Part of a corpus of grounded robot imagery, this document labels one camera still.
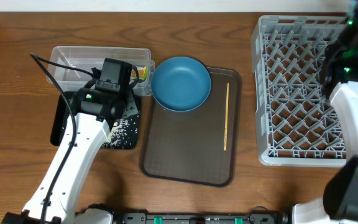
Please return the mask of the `rice pile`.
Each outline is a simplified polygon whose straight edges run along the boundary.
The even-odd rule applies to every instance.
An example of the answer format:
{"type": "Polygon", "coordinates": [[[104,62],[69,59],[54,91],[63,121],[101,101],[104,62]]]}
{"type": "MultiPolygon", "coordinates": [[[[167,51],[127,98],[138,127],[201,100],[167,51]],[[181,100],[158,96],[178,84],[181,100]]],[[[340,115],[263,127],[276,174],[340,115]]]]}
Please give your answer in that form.
{"type": "Polygon", "coordinates": [[[135,123],[124,124],[113,127],[107,139],[102,143],[102,148],[105,149],[133,149],[137,144],[139,131],[138,118],[135,123]]]}

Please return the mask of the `yellow snack wrapper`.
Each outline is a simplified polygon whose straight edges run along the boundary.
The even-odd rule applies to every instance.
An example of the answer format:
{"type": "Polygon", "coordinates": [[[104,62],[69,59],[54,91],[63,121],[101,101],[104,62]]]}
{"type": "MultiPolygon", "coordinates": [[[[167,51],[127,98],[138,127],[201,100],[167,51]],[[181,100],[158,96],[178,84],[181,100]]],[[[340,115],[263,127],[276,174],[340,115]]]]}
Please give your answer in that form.
{"type": "MultiPolygon", "coordinates": [[[[136,66],[136,69],[138,71],[139,79],[146,80],[148,76],[148,66],[144,66],[144,67],[136,66]]],[[[137,77],[135,70],[132,70],[131,77],[133,78],[137,77]]]]}

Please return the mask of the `dark blue plate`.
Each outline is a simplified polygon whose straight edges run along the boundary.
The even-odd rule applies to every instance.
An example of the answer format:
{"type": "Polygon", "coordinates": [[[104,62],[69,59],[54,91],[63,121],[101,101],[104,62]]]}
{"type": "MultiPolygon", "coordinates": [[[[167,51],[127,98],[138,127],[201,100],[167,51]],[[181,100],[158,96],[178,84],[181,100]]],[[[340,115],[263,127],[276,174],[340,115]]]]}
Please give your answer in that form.
{"type": "Polygon", "coordinates": [[[160,106],[170,111],[185,112],[206,101],[212,81],[200,61],[191,57],[172,57],[157,66],[150,87],[160,106]]]}

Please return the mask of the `wooden chopstick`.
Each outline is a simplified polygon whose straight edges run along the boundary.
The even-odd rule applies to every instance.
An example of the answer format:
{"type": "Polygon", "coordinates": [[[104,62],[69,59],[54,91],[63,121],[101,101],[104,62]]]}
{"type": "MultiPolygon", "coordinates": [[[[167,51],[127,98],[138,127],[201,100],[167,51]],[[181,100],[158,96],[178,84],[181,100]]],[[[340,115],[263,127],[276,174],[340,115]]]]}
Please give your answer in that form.
{"type": "Polygon", "coordinates": [[[229,112],[229,83],[226,84],[225,120],[224,120],[224,151],[227,151],[228,112],[229,112]]]}

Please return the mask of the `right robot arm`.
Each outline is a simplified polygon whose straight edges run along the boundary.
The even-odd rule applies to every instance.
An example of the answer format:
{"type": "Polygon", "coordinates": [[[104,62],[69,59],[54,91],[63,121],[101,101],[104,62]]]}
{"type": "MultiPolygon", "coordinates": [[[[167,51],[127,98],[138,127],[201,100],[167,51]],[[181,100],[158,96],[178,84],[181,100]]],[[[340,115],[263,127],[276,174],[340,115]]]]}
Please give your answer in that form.
{"type": "Polygon", "coordinates": [[[358,1],[325,56],[319,82],[338,116],[347,162],[321,198],[293,206],[289,223],[358,223],[358,1]]]}

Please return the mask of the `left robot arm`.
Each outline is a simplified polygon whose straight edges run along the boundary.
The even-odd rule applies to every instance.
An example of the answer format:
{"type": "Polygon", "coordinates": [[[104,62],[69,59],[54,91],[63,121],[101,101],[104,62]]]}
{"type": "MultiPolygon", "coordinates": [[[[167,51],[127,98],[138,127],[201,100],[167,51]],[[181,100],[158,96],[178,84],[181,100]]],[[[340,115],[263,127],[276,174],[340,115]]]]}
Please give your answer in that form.
{"type": "Polygon", "coordinates": [[[58,151],[39,188],[19,214],[7,212],[2,223],[114,223],[114,212],[92,205],[76,215],[85,179],[111,128],[89,112],[68,117],[58,151]]]}

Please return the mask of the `grey dishwasher rack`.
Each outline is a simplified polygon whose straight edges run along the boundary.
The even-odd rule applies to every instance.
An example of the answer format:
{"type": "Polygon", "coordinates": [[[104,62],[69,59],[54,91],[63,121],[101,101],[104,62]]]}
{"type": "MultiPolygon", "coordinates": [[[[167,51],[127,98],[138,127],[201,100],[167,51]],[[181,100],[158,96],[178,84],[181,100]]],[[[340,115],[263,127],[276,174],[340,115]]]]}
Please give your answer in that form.
{"type": "Polygon", "coordinates": [[[252,33],[257,153],[266,166],[342,167],[338,116],[319,82],[325,48],[348,18],[262,16],[252,33]]]}

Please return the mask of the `black tray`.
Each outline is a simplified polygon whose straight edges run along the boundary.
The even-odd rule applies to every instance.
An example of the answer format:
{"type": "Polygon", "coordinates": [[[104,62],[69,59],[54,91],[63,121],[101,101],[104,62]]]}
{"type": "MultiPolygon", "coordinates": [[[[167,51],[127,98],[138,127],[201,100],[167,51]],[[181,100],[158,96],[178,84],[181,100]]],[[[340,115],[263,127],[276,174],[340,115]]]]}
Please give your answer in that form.
{"type": "MultiPolygon", "coordinates": [[[[50,142],[54,146],[59,146],[62,141],[68,115],[67,107],[60,96],[50,135],[50,142]]],[[[101,147],[104,149],[133,149],[138,140],[139,124],[139,112],[130,116],[125,114],[125,118],[114,123],[111,132],[101,147]]]]}

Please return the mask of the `clear plastic bin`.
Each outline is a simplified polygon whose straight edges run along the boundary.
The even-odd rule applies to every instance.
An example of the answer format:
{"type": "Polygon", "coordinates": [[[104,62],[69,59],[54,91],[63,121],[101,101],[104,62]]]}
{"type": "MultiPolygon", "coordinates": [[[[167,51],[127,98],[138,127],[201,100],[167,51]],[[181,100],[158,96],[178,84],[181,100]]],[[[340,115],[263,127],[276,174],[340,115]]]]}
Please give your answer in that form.
{"type": "MultiPolygon", "coordinates": [[[[155,63],[149,49],[57,46],[52,50],[50,61],[90,72],[92,68],[102,69],[105,58],[122,60],[140,67],[148,66],[147,79],[139,79],[138,84],[134,87],[134,94],[137,96],[151,95],[150,81],[155,70],[155,63]]],[[[54,65],[49,65],[48,71],[54,76],[63,91],[78,91],[91,80],[88,74],[54,65]]]]}

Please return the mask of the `brown serving tray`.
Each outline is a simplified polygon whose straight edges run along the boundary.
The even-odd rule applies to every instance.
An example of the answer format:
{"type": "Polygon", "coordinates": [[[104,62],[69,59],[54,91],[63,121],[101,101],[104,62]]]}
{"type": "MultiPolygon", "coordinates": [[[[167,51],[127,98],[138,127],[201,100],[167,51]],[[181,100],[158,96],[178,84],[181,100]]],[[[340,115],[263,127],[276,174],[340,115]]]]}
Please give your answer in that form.
{"type": "Polygon", "coordinates": [[[224,187],[234,175],[242,78],[210,67],[212,89],[195,110],[174,112],[151,104],[140,154],[141,171],[161,179],[224,187]],[[224,151],[226,84],[229,83],[227,151],[224,151]]]}

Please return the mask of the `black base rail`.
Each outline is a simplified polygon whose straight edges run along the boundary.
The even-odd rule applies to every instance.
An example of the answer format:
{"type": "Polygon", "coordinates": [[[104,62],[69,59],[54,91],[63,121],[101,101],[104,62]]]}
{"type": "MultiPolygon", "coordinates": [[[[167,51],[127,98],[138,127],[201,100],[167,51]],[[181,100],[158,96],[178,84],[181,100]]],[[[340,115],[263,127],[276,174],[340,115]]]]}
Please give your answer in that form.
{"type": "Polygon", "coordinates": [[[250,214],[162,214],[123,213],[114,215],[112,224],[290,224],[289,214],[256,210],[250,214]]]}

